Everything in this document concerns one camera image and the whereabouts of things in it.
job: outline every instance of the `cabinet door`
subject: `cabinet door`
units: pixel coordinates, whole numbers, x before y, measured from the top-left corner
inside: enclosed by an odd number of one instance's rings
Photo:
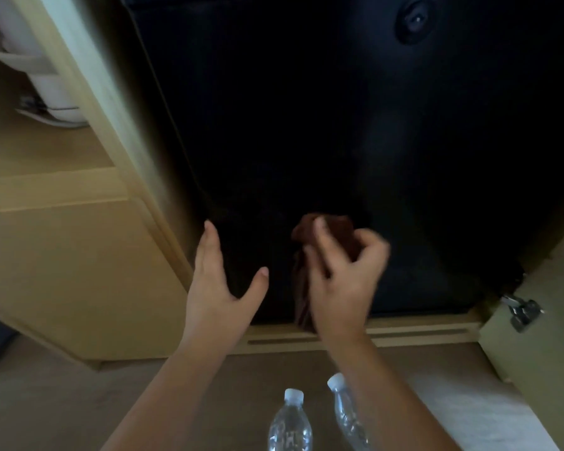
[[[481,329],[479,342],[564,451],[564,239],[516,295],[536,301],[545,313],[518,333],[508,306],[501,305]]]
[[[0,212],[0,316],[82,360],[169,356],[186,291],[128,200]]]

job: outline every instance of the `forearm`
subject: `forearm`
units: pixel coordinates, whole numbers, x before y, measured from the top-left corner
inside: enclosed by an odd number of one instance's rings
[[[328,345],[345,376],[375,450],[459,451],[418,396],[378,354],[367,335]]]
[[[224,356],[181,346],[163,365],[102,448],[178,451]]]

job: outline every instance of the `water bottle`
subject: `water bottle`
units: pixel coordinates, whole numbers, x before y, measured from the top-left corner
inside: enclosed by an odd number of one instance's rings
[[[334,413],[341,432],[355,451],[370,449],[366,430],[357,418],[355,402],[351,398],[349,388],[345,384],[342,373],[332,375],[328,387],[334,393]]]
[[[303,391],[286,389],[284,406],[269,428],[268,451],[311,451],[311,424],[303,411]]]

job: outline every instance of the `metal hinge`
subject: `metal hinge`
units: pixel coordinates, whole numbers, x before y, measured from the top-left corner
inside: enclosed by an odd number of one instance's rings
[[[535,301],[525,301],[510,294],[503,295],[501,301],[509,307],[512,314],[510,323],[519,333],[526,331],[533,321],[545,313]]]

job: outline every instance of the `finger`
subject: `finger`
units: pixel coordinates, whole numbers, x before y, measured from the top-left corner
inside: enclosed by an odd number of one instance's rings
[[[241,303],[250,311],[251,319],[253,319],[259,305],[263,302],[263,298],[268,292],[268,288],[269,269],[267,267],[262,267],[257,271],[255,277],[253,277],[253,281],[251,281],[245,295],[241,297]]]
[[[205,244],[207,243],[207,231],[203,231],[201,239],[198,241],[196,248],[196,257],[194,259],[194,269],[199,271],[203,269],[203,258],[205,254]]]
[[[203,254],[203,270],[215,275],[218,280],[225,280],[224,257],[221,254],[219,234],[211,221],[205,221],[205,244]]]
[[[332,274],[342,271],[351,264],[346,251],[340,246],[334,236],[330,234],[323,217],[319,216],[315,219],[313,228],[324,261],[326,261],[326,265]]]
[[[309,272],[309,293],[312,298],[323,296],[326,278],[324,277],[323,266],[315,248],[310,245],[303,247],[307,257],[307,269]]]
[[[390,245],[379,234],[369,229],[355,230],[355,237],[365,247],[357,258],[357,264],[369,273],[380,277],[390,257]]]

